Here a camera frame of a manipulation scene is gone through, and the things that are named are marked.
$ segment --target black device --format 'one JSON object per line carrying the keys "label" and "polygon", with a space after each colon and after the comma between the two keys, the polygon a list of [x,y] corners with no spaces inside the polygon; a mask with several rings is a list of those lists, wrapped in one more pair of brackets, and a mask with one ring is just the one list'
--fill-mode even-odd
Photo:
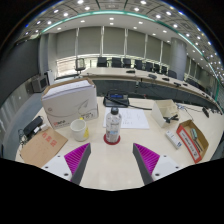
{"label": "black device", "polygon": [[208,118],[209,118],[208,111],[207,111],[204,107],[202,108],[202,111],[204,112],[204,114],[206,115],[206,117],[208,117]]}
{"label": "black device", "polygon": [[162,78],[162,80],[167,81],[167,82],[170,81],[170,79],[168,79],[168,78]]}
{"label": "black device", "polygon": [[38,116],[36,117],[33,121],[31,121],[24,129],[23,129],[23,133],[24,135],[26,135],[26,137],[28,139],[31,138],[33,131],[36,127],[40,126],[43,124],[43,119]]}
{"label": "black device", "polygon": [[177,87],[181,86],[181,84],[174,82],[173,84],[175,84]]}
{"label": "black device", "polygon": [[[113,102],[110,99],[119,101],[123,104],[126,104],[127,106],[119,104],[117,102]],[[122,90],[110,90],[107,92],[107,96],[104,97],[103,105],[105,107],[119,107],[119,108],[128,107],[128,105],[129,105],[128,94],[127,94],[127,92],[122,91]]]}
{"label": "black device", "polygon": [[128,70],[126,73],[135,73],[135,70]]}
{"label": "black device", "polygon": [[152,74],[148,74],[148,77],[152,78],[152,79],[157,79],[156,75],[152,75]]}

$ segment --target red coaster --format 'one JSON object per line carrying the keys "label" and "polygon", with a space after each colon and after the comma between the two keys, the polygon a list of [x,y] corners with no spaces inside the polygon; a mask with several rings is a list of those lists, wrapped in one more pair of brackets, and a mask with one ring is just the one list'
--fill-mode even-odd
{"label": "red coaster", "polygon": [[121,138],[120,138],[120,135],[118,137],[118,140],[116,142],[108,142],[107,141],[107,138],[106,138],[106,134],[103,136],[103,140],[108,144],[108,145],[116,145],[120,142]]}

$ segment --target cardboard box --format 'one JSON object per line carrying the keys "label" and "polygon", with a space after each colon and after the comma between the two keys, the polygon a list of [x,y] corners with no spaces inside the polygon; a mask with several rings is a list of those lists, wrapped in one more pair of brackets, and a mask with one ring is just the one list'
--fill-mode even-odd
{"label": "cardboard box", "polygon": [[[87,80],[91,88],[80,88],[77,92],[63,92],[43,98],[50,89]],[[98,117],[96,86],[89,78],[74,79],[48,86],[41,98],[47,118],[53,129],[69,126],[72,121],[83,117],[92,120]]]}
{"label": "cardboard box", "polygon": [[171,120],[170,123],[167,123],[163,117],[172,117],[176,114],[179,117],[177,106],[173,100],[155,100],[151,116],[156,120],[161,128],[167,127],[173,122],[177,122],[175,120]]}
{"label": "cardboard box", "polygon": [[[200,145],[201,149],[203,151],[198,150],[196,143],[191,137],[190,129],[194,128],[197,132],[197,143]],[[204,157],[207,149],[208,149],[208,141],[203,135],[203,133],[199,130],[199,128],[194,124],[192,120],[187,120],[185,122],[182,122],[179,124],[179,127],[177,128],[177,134],[183,141],[183,143],[186,145],[188,151],[190,152],[193,160],[195,163],[198,163],[202,158]]]}

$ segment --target ceiling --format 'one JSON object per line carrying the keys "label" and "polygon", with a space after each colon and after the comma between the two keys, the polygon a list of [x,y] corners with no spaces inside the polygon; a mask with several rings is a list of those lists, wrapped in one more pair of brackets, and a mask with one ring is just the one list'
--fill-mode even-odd
{"label": "ceiling", "polygon": [[171,37],[178,37],[187,43],[188,55],[203,69],[221,79],[224,77],[221,59],[215,52],[212,41],[188,17],[159,0],[60,1],[30,21],[19,39],[35,38],[43,33],[58,33],[77,27],[111,26],[111,22],[114,27],[128,28],[149,35],[155,33],[154,37],[166,42]]}

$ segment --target white box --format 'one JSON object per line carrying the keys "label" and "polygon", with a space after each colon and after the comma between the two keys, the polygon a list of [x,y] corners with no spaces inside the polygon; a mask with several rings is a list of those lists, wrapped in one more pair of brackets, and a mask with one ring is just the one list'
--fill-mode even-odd
{"label": "white box", "polygon": [[[83,80],[87,80],[92,86],[80,88],[76,92],[64,91],[45,98],[47,92],[52,88]],[[86,121],[95,119],[99,113],[96,86],[89,78],[74,79],[48,86],[41,101],[53,129],[69,126],[72,121],[80,117],[83,117]]]}
{"label": "white box", "polygon": [[169,124],[163,117],[172,117],[176,114],[179,117],[177,106],[173,100],[155,100],[151,115],[161,128],[176,122],[175,120],[171,120]]}

